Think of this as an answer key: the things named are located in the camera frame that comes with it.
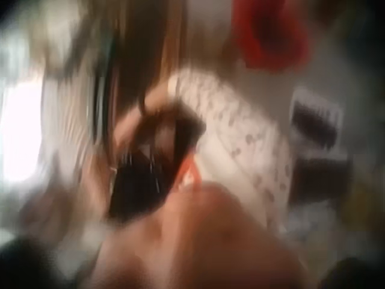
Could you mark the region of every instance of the red bag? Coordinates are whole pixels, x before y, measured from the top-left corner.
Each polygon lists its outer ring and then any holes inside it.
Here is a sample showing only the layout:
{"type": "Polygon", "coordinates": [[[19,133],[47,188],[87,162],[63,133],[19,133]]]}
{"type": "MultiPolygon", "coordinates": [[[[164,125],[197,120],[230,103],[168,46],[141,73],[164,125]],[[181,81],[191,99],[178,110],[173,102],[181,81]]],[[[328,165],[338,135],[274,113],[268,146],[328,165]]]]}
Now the red bag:
{"type": "Polygon", "coordinates": [[[249,68],[282,70],[307,56],[307,36],[285,0],[233,0],[232,26],[249,68]]]}

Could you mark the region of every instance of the black object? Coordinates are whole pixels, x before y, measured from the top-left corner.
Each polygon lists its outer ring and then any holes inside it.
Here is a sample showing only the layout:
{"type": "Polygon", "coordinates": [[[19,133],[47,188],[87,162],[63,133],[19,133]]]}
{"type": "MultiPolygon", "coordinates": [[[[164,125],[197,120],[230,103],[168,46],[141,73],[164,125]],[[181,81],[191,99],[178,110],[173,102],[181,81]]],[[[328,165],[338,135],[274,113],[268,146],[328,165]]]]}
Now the black object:
{"type": "Polygon", "coordinates": [[[369,267],[363,261],[348,258],[331,269],[318,289],[376,289],[385,288],[385,263],[369,267]]]}
{"type": "Polygon", "coordinates": [[[351,162],[333,160],[302,160],[295,163],[290,204],[339,200],[350,190],[351,162]]]}
{"type": "Polygon", "coordinates": [[[164,176],[141,152],[128,154],[119,167],[112,191],[109,216],[126,222],[154,210],[167,195],[164,176]]]}
{"type": "Polygon", "coordinates": [[[314,111],[296,102],[292,123],[294,127],[321,148],[332,148],[337,142],[337,129],[314,111]]]}
{"type": "Polygon", "coordinates": [[[48,252],[32,240],[20,238],[0,248],[0,288],[70,288],[54,268],[48,252]]]}

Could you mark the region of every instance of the hand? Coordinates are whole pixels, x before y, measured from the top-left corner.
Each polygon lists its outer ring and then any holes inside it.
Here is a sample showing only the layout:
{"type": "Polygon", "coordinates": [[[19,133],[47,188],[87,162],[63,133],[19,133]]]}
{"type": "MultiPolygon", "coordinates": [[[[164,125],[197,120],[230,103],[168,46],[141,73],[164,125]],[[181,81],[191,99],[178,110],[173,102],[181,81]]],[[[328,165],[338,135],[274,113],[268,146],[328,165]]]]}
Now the hand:
{"type": "Polygon", "coordinates": [[[113,134],[114,156],[116,160],[131,145],[140,122],[141,114],[137,106],[117,122],[113,134]]]}

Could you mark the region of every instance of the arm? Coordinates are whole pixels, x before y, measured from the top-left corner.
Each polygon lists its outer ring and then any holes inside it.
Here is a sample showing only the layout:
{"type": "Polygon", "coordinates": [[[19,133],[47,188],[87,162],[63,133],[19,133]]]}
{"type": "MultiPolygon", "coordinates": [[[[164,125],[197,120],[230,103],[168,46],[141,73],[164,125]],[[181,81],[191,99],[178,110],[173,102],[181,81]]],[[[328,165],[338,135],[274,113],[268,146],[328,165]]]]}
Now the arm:
{"type": "MultiPolygon", "coordinates": [[[[213,73],[189,68],[178,71],[149,92],[145,100],[147,114],[156,114],[175,102],[187,107],[206,124],[207,129],[218,128],[224,123],[227,125],[229,121],[226,118],[238,111],[240,103],[244,104],[234,90],[213,73]]],[[[140,122],[137,105],[118,122],[114,131],[118,151],[129,144],[140,122]]]]}

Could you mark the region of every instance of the skin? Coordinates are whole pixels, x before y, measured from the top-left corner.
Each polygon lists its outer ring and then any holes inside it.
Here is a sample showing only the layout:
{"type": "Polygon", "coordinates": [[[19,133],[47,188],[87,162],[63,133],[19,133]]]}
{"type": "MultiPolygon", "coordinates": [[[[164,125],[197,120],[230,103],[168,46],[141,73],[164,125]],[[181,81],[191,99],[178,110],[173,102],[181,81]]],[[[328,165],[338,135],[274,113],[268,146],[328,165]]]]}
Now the skin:
{"type": "MultiPolygon", "coordinates": [[[[148,114],[172,103],[167,83],[146,98],[148,114]]],[[[138,107],[114,131],[117,154],[141,122],[138,107]]],[[[172,191],[164,204],[113,232],[85,288],[304,288],[297,256],[218,184],[172,191]]]]}

